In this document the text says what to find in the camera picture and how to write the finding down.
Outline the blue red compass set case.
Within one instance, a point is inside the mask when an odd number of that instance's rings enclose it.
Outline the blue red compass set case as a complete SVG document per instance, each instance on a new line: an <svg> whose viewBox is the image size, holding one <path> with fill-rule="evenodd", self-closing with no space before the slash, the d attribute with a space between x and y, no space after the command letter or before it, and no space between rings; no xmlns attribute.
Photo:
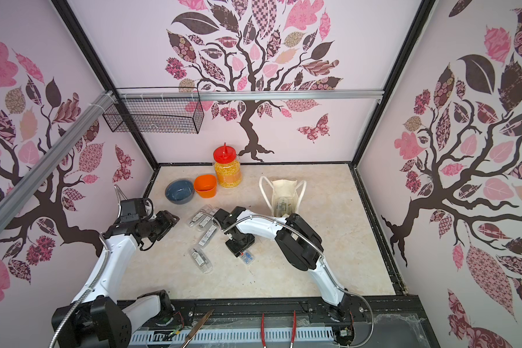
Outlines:
<svg viewBox="0 0 522 348"><path fill-rule="evenodd" d="M245 250L243 251L239 258L242 260L242 262L246 265L250 265L254 260L255 260L255 257L254 255L249 251L249 250Z"/></svg>

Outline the green compass set case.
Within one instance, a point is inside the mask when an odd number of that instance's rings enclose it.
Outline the green compass set case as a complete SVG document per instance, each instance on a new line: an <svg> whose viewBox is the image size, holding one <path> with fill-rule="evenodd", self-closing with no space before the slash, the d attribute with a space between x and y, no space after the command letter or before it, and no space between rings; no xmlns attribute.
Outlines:
<svg viewBox="0 0 522 348"><path fill-rule="evenodd" d="M290 216L292 213L294 213L294 198L279 197L275 203L274 216L281 218Z"/></svg>

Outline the cream canvas tote bag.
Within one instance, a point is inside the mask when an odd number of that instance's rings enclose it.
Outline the cream canvas tote bag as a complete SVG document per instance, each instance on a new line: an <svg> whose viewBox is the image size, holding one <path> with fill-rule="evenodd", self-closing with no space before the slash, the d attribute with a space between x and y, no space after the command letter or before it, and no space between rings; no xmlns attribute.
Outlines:
<svg viewBox="0 0 522 348"><path fill-rule="evenodd" d="M273 217L275 217L274 207L279 197L293 197L294 213L292 214L299 214L300 205L307 188L307 181L290 181L286 179L271 181L267 177L261 176L258 184L262 197Z"/></svg>

